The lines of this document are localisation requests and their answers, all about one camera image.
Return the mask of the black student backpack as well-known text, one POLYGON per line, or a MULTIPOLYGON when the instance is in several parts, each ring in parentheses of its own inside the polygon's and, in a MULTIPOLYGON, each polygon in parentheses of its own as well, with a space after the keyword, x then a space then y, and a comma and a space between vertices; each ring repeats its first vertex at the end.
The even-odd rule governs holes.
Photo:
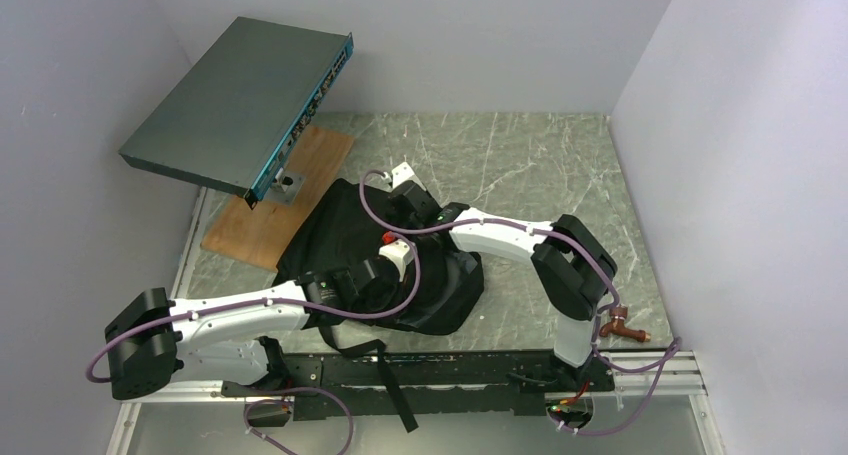
POLYGON ((399 269, 379 255, 390 240, 367 208, 409 229, 422 227, 442 210, 419 189, 391 195, 337 179, 279 258, 273 283, 303 281, 309 301, 355 313, 383 312, 406 302, 403 311, 375 325, 424 335, 456 332, 484 290, 480 255, 460 251, 445 235, 432 233, 412 240, 421 268, 399 269))

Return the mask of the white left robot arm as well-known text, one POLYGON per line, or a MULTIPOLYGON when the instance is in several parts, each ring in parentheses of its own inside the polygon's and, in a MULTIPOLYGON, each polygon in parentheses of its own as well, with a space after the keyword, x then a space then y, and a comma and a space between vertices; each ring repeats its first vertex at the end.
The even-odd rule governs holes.
POLYGON ((388 321, 417 297, 421 261, 411 246, 389 245, 351 268, 312 272, 271 288, 203 299, 171 299, 162 288, 136 296, 104 329, 107 384, 118 401, 172 383, 220 380, 279 392, 289 372, 273 333, 332 329, 345 321, 388 321))

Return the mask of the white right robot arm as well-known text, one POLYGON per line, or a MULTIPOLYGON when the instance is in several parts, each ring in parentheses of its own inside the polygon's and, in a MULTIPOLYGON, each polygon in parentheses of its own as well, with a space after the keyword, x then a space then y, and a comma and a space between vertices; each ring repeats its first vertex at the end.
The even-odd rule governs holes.
POLYGON ((591 231, 575 216, 528 222, 500 218, 467 204, 440 206, 420 182, 393 182, 389 194, 393 230, 434 235, 462 252, 477 252, 533 267, 550 304, 558 312, 551 376, 557 386, 574 390, 590 374, 598 338, 599 314, 616 307, 613 285, 618 267, 591 231))

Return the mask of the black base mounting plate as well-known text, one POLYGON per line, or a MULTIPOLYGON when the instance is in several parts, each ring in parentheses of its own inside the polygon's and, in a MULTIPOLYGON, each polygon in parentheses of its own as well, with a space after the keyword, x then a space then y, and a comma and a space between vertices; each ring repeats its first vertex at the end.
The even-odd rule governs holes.
MULTIPOLYGON (((393 415, 374 355, 288 354, 286 381, 276 388, 317 387, 340 398, 356 416, 393 415)), ((592 360, 573 371, 551 350, 395 353, 387 365, 415 415, 510 412, 540 416, 549 401, 577 392, 610 393, 611 371, 592 360)))

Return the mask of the brown wooden board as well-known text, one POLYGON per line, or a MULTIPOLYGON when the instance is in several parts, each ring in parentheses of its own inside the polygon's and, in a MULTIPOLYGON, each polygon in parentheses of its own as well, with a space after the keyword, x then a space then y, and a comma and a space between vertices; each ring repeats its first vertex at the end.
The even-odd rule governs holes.
POLYGON ((238 197, 229 198, 201 247, 274 271, 302 223, 337 179, 353 144, 351 135, 309 126, 279 173, 291 184, 270 189, 253 208, 238 197))

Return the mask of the brown wooden faucet toy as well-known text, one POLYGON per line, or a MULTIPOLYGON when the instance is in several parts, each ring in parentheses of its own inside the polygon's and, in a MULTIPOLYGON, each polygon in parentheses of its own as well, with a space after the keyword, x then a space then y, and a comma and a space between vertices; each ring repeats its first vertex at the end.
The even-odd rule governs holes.
POLYGON ((646 343, 651 340, 651 335, 645 330, 636 330, 628 327, 629 310, 626 306, 617 306, 609 311, 609 321, 599 329, 599 336, 608 338, 611 335, 634 340, 638 343, 646 343))

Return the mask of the grey metal stand bracket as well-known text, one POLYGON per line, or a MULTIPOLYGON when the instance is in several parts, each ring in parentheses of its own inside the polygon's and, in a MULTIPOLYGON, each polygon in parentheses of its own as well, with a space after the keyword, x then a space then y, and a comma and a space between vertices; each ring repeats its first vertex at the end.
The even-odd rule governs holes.
POLYGON ((264 201, 291 206, 300 193, 306 177, 300 173, 280 169, 272 179, 264 201))

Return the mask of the grey network switch box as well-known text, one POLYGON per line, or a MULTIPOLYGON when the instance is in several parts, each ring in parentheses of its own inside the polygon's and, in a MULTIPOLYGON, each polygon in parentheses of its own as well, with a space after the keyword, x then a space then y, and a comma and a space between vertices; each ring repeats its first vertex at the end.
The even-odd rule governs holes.
POLYGON ((255 207, 353 51, 352 34, 238 17, 119 153, 255 207))

